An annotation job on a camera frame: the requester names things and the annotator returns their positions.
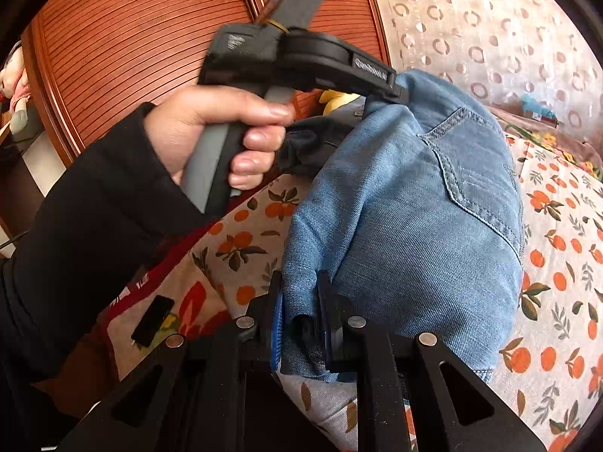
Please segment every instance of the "silver screw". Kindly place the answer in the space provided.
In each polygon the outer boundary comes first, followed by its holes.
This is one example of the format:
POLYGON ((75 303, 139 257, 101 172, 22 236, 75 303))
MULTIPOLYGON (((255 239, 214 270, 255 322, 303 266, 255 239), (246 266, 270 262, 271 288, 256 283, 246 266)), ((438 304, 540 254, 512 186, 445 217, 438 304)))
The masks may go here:
POLYGON ((241 316, 236 320, 236 325, 242 330, 251 328, 255 323, 251 316, 241 316))
POLYGON ((418 336, 418 340, 426 347, 433 347, 438 342, 437 337, 433 333, 421 333, 418 336))
POLYGON ((165 339, 165 344, 169 348, 178 348, 185 342, 185 338, 180 333, 174 333, 165 339))
POLYGON ((362 316, 350 316, 347 323, 352 328, 364 328, 367 325, 367 320, 362 316))

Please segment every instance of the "finger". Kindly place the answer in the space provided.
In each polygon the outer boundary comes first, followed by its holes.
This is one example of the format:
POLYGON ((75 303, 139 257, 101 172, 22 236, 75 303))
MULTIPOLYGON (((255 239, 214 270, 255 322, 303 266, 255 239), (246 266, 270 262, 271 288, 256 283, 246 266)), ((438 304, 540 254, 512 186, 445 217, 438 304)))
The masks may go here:
POLYGON ((266 173, 274 163, 274 152, 243 151, 230 163, 230 171, 236 175, 266 173))
POLYGON ((285 140, 285 128, 263 126, 249 129, 243 138, 243 146, 255 151, 277 151, 285 140))
POLYGON ((172 175, 172 181, 176 184, 176 185, 180 185, 180 182, 182 181, 182 170, 180 170, 179 172, 174 173, 174 175, 172 175))
POLYGON ((234 173, 230 173, 228 175, 228 183, 233 188, 238 188, 239 190, 251 190, 252 188, 256 188, 260 183, 262 183, 263 175, 235 175, 234 173))
POLYGON ((291 104, 267 102, 251 92, 232 87, 188 87, 178 99, 180 110, 186 115, 183 120, 192 125, 241 121, 250 126, 284 126, 295 117, 291 104))

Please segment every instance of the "jeans back pocket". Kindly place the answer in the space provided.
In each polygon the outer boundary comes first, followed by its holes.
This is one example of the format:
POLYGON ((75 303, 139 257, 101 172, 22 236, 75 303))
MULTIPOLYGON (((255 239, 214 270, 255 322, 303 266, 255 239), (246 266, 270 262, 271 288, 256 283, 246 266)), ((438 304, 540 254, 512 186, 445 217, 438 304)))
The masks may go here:
POLYGON ((521 262, 522 202, 498 124, 459 108, 419 137, 438 158, 451 200, 502 236, 521 262))

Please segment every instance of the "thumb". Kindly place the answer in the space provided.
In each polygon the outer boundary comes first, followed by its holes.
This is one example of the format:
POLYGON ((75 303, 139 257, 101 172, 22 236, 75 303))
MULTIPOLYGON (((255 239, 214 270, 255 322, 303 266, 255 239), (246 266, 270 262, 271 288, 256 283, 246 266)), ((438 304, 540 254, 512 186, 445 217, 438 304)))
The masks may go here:
POLYGON ((177 99, 182 121, 190 125, 240 121, 250 126, 286 126, 294 118, 291 105, 267 102, 251 92, 232 87, 187 87, 177 99))

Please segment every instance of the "black handle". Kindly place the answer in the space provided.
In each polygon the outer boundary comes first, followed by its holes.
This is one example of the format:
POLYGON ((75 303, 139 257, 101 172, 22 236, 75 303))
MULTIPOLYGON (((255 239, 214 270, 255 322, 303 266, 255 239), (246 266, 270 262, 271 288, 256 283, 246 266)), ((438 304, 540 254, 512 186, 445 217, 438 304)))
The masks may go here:
MULTIPOLYGON (((292 89, 271 87, 264 98, 287 104, 294 93, 292 89)), ((245 150, 243 137, 248 128, 242 122, 207 126, 186 163, 180 187, 190 201, 210 218, 222 217, 228 210, 230 197, 240 193, 228 184, 228 174, 232 158, 245 150)))

